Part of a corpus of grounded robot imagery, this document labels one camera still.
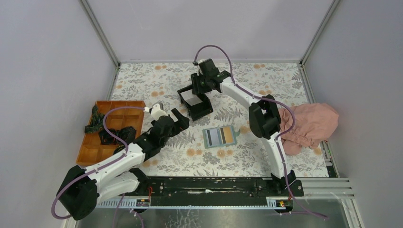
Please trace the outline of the gold credit card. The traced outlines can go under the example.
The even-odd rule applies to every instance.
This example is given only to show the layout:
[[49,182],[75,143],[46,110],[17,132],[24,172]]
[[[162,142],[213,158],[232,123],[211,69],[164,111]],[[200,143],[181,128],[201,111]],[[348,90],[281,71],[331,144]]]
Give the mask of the gold credit card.
[[220,128],[220,136],[223,145],[235,143],[233,129],[231,126],[225,126]]

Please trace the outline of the white magnetic stripe card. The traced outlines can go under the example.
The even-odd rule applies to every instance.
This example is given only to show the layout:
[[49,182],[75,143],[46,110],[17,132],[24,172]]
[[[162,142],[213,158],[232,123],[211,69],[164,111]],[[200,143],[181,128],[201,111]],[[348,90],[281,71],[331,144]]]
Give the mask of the white magnetic stripe card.
[[209,147],[217,146],[220,144],[217,129],[206,130],[207,144]]

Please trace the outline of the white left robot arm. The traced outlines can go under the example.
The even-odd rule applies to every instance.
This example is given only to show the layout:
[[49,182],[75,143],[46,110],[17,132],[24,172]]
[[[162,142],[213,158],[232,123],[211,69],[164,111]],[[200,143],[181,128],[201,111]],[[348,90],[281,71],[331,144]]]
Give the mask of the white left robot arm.
[[189,118],[172,109],[177,120],[164,111],[153,108],[152,128],[111,157],[86,168],[78,165],[66,174],[51,207],[57,219],[81,220],[89,215],[98,203],[115,196],[131,193],[142,195],[147,191],[146,176],[136,176],[132,168],[154,157],[168,139],[189,128]]

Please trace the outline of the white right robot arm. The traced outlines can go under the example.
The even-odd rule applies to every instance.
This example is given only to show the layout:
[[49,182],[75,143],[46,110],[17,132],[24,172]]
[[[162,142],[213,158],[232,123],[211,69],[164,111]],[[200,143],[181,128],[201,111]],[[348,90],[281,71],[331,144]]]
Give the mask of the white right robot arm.
[[220,71],[212,59],[193,64],[197,73],[191,74],[192,93],[204,95],[213,90],[227,95],[244,106],[249,113],[249,128],[261,139],[271,163],[273,191],[280,196],[291,190],[296,180],[295,173],[288,167],[284,148],[281,145],[280,102],[272,96],[261,97],[233,78],[228,71]]

